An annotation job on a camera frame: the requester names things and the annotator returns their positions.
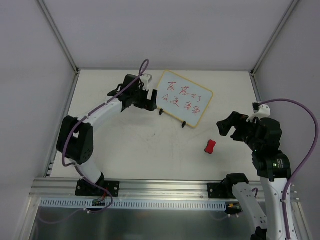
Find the red whiteboard eraser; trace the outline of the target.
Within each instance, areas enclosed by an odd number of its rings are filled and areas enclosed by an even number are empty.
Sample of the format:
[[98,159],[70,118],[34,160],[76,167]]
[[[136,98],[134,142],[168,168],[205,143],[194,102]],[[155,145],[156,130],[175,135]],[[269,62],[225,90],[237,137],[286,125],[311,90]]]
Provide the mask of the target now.
[[204,152],[211,155],[214,152],[214,148],[215,148],[216,144],[217,144],[216,141],[214,141],[212,139],[208,140],[207,145],[204,149]]

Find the yellow framed whiteboard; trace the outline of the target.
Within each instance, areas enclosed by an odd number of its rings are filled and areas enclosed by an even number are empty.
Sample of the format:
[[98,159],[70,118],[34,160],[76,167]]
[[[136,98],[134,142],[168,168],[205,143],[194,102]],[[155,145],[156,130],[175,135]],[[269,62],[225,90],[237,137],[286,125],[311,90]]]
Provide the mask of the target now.
[[160,70],[152,73],[158,109],[196,128],[210,105],[214,92],[204,83],[202,71]]

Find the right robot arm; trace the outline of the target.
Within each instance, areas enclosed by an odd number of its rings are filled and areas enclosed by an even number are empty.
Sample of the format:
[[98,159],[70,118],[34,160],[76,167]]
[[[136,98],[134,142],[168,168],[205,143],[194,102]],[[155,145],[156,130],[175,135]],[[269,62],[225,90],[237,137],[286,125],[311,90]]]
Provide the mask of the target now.
[[262,185],[265,207],[262,210],[251,192],[249,181],[243,173],[228,174],[223,180],[223,192],[236,198],[246,216],[253,234],[252,240],[295,240],[290,191],[285,186],[291,177],[288,157],[280,151],[282,136],[278,121],[264,117],[249,119],[247,115],[232,112],[217,122],[219,134],[226,136],[231,128],[234,141],[244,142],[252,151],[252,162]]

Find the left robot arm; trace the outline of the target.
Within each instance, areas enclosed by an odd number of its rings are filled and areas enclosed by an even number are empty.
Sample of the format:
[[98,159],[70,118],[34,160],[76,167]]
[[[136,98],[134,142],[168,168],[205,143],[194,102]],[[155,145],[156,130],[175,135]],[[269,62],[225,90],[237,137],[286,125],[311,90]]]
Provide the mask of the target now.
[[150,74],[135,76],[127,74],[123,83],[107,94],[105,100],[86,114],[66,116],[61,124],[56,149],[62,154],[62,165],[73,166],[80,179],[76,195],[99,196],[107,194],[104,174],[98,169],[93,158],[94,132],[113,116],[134,106],[153,112],[157,109],[158,91],[152,91],[148,98]]

